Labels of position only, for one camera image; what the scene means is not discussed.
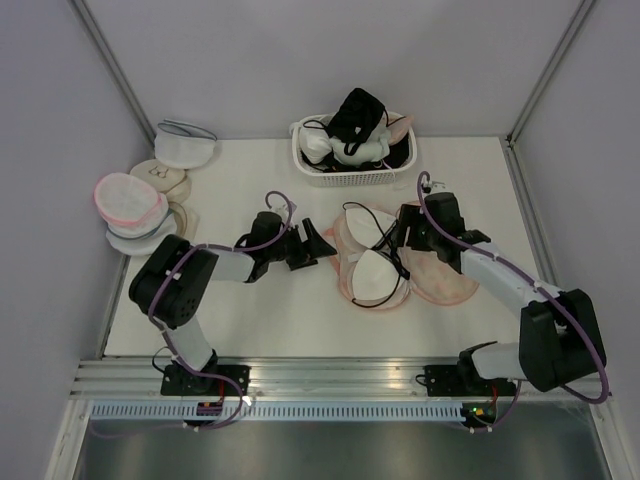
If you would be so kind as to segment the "floral peach laundry bag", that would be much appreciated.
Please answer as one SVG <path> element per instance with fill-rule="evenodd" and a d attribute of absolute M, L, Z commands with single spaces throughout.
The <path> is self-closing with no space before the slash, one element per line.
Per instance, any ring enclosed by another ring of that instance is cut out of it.
<path fill-rule="evenodd" d="M 349 249 L 342 244 L 338 232 L 343 214 L 344 210 L 323 233 L 323 238 L 337 251 L 337 254 L 330 258 L 330 262 L 338 275 L 339 291 L 349 300 L 346 291 L 347 267 L 343 259 L 349 253 Z M 432 304 L 454 306 L 471 298 L 479 287 L 476 281 L 457 273 L 452 267 L 441 262 L 433 252 L 415 251 L 406 247 L 398 248 L 398 252 L 403 265 L 410 273 L 408 296 L 415 293 Z"/>

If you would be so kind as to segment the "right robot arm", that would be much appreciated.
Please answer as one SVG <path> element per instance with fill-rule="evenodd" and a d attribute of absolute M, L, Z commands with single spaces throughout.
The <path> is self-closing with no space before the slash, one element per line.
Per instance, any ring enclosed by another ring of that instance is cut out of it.
<path fill-rule="evenodd" d="M 517 342 L 489 342 L 460 353 L 456 381 L 463 392 L 478 395 L 496 379 L 527 381 L 548 392 L 596 374 L 600 396 L 607 397 L 606 353 L 590 296 L 533 277 L 487 235 L 467 229 L 454 194 L 432 193 L 417 205 L 402 205 L 393 240 L 399 247 L 435 254 L 439 263 L 477 282 L 519 322 Z"/>

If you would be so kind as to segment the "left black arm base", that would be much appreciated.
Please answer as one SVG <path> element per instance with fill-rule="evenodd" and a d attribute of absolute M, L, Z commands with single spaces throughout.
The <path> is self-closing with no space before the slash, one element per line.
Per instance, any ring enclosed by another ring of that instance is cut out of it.
<path fill-rule="evenodd" d="M 164 370 L 160 394 L 165 397 L 234 396 L 247 393 L 250 367 L 247 365 L 218 365 L 216 378 L 189 373 L 171 364 Z"/>

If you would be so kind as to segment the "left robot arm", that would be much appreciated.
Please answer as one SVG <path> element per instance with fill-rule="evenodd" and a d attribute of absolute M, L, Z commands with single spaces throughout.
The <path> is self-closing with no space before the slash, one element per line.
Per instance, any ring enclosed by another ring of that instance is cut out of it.
<path fill-rule="evenodd" d="M 182 368 L 184 385 L 206 396 L 218 384 L 217 354 L 206 340 L 197 310 L 213 281 L 252 284 L 273 263 L 296 271 L 314 266 L 337 250 L 312 221 L 288 226 L 281 216 L 262 211 L 233 247 L 193 245 L 171 234 L 151 254 L 132 280 L 128 296 L 159 330 Z"/>

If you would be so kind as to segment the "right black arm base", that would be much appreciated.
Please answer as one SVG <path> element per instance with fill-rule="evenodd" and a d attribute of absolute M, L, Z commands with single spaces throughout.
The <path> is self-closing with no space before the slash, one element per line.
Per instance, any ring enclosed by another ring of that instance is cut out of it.
<path fill-rule="evenodd" d="M 516 384 L 506 379 L 465 378 L 455 365 L 426 365 L 423 383 L 431 398 L 511 397 Z"/>

